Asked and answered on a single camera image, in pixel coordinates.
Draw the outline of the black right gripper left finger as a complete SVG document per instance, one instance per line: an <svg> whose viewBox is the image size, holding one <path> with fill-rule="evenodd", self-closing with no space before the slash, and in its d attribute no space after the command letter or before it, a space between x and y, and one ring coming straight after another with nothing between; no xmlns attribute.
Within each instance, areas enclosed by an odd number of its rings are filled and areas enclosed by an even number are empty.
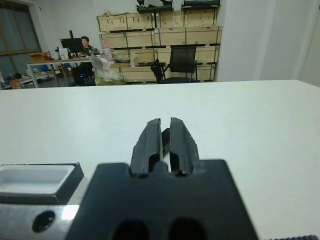
<svg viewBox="0 0 320 240"><path fill-rule="evenodd" d="M163 159L161 119L149 121L133 147L130 171L133 175L147 175Z"/></svg>

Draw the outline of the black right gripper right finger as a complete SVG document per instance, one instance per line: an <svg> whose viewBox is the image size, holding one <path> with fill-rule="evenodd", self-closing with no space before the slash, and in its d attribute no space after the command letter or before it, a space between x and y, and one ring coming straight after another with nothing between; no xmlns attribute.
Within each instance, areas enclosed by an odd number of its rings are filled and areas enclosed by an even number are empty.
<svg viewBox="0 0 320 240"><path fill-rule="evenodd" d="M171 172L177 177L193 173L200 160L198 147L185 123L176 117L170 121L169 160Z"/></svg>

